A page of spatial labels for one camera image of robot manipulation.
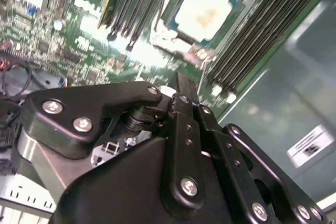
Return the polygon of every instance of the sticker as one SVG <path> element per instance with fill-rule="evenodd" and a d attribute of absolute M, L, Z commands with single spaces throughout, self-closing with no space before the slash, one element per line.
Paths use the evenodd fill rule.
<path fill-rule="evenodd" d="M 315 157 L 333 141 L 334 138 L 328 131 L 322 125 L 319 125 L 289 149 L 287 155 L 295 167 L 298 168 Z"/>

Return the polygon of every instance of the motherboard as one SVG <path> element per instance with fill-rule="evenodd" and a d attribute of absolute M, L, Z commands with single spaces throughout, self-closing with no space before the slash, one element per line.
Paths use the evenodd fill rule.
<path fill-rule="evenodd" d="M 285 0 L 267 0 L 267 3 L 270 5 L 272 1 L 277 6 L 273 15 L 277 10 L 291 13 L 283 9 L 286 5 L 281 1 Z M 302 5 L 296 12 L 302 11 L 309 1 L 296 0 Z M 238 49 L 232 49 L 237 45 L 239 48 L 255 45 L 258 33 L 245 42 L 238 40 L 250 35 L 253 29 L 264 31 L 265 28 L 257 26 L 258 21 L 267 24 L 260 16 L 267 3 L 266 0 L 0 0 L 0 41 L 10 41 L 6 51 L 12 56 L 45 71 L 60 72 L 67 77 L 68 86 L 139 80 L 162 86 L 176 71 L 184 73 L 198 84 L 201 102 L 219 115 L 235 100 L 244 77 L 275 43 L 263 40 L 270 41 L 269 47 L 263 47 L 251 59 L 244 58 L 242 53 L 236 55 Z M 240 62 L 249 65 L 239 68 L 237 73 L 233 67 L 239 67 Z M 222 78 L 223 69 L 228 74 Z"/>

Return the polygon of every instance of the black robotic arm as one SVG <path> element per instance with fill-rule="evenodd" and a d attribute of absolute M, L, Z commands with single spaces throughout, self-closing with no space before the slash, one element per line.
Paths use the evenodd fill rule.
<path fill-rule="evenodd" d="M 236 125 L 221 128 L 195 83 L 30 94 L 16 147 L 57 203 L 50 223 L 327 223 L 323 211 Z M 152 132 L 92 168 L 95 146 Z"/>

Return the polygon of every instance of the capacitor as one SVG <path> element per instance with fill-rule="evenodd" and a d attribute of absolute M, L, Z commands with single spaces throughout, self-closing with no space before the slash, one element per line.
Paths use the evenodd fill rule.
<path fill-rule="evenodd" d="M 64 19 L 57 19 L 54 22 L 54 29 L 55 31 L 61 31 L 65 27 L 65 20 Z"/>
<path fill-rule="evenodd" d="M 28 15 L 33 15 L 34 13 L 36 13 L 36 11 L 37 11 L 37 7 L 34 5 L 28 6 L 27 8 Z"/>

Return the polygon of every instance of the hex bolt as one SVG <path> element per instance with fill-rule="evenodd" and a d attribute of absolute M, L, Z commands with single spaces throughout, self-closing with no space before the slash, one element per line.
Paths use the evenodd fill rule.
<path fill-rule="evenodd" d="M 203 111 L 204 111 L 205 113 L 207 113 L 207 114 L 211 114 L 211 110 L 210 110 L 209 108 L 207 108 L 207 107 L 204 107 L 204 106 L 203 106 Z"/>
<path fill-rule="evenodd" d="M 42 108 L 49 114 L 58 114 L 63 110 L 62 104 L 56 101 L 46 101 L 42 104 Z"/>
<path fill-rule="evenodd" d="M 237 134 L 237 135 L 240 134 L 239 129 L 237 129 L 236 127 L 232 126 L 231 129 L 232 129 L 232 131 L 233 131 L 235 134 Z"/>
<path fill-rule="evenodd" d="M 308 210 L 304 206 L 298 206 L 299 213 L 307 220 L 310 220 L 310 215 Z"/>
<path fill-rule="evenodd" d="M 310 208 L 311 212 L 318 218 L 319 220 L 322 220 L 322 215 L 313 207 Z"/>
<path fill-rule="evenodd" d="M 181 187 L 182 190 L 191 197 L 196 196 L 198 193 L 196 183 L 190 178 L 182 178 Z"/>
<path fill-rule="evenodd" d="M 258 203 L 258 202 L 252 203 L 252 210 L 253 210 L 254 214 L 258 217 L 258 219 L 260 219 L 262 221 L 267 220 L 266 210 L 264 209 L 264 207 L 260 203 Z"/>
<path fill-rule="evenodd" d="M 80 132 L 89 132 L 92 129 L 92 123 L 86 118 L 77 118 L 72 124 Z"/>
<path fill-rule="evenodd" d="M 188 103 L 188 102 L 189 102 L 188 98 L 187 98 L 186 96 L 184 96 L 184 95 L 181 95 L 181 96 L 180 96 L 180 99 L 181 99 L 183 102 L 185 102 L 185 103 Z"/>
<path fill-rule="evenodd" d="M 154 87 L 149 87 L 149 88 L 148 88 L 148 91 L 151 92 L 152 94 L 158 94 L 158 93 L 159 93 L 159 92 L 157 91 L 157 89 L 154 88 Z"/>

